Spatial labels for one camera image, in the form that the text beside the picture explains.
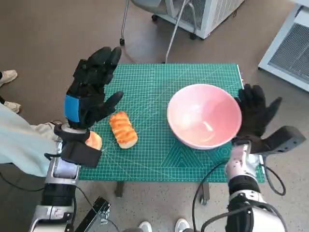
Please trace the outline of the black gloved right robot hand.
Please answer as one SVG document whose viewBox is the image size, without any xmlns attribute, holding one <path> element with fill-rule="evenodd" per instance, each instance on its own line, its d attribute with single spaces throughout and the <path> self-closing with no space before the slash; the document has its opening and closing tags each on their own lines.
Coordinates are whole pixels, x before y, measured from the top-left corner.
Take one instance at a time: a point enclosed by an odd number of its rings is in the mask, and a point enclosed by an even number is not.
<svg viewBox="0 0 309 232">
<path fill-rule="evenodd" d="M 235 97 L 241 114 L 242 123 L 237 133 L 238 138 L 261 138 L 268 124 L 276 115 L 282 97 L 277 97 L 270 105 L 266 103 L 263 89 L 259 85 L 245 84 Z"/>
</svg>

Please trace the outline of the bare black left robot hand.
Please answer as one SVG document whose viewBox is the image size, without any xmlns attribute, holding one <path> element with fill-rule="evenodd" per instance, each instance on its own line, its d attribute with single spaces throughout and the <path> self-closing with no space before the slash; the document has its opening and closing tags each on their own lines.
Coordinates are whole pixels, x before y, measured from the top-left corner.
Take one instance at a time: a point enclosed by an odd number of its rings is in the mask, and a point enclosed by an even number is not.
<svg viewBox="0 0 309 232">
<path fill-rule="evenodd" d="M 124 93 L 118 91 L 105 99 L 104 89 L 113 79 L 121 54 L 120 47 L 105 46 L 79 61 L 64 102 L 64 115 L 71 128 L 88 129 L 115 112 Z"/>
</svg>

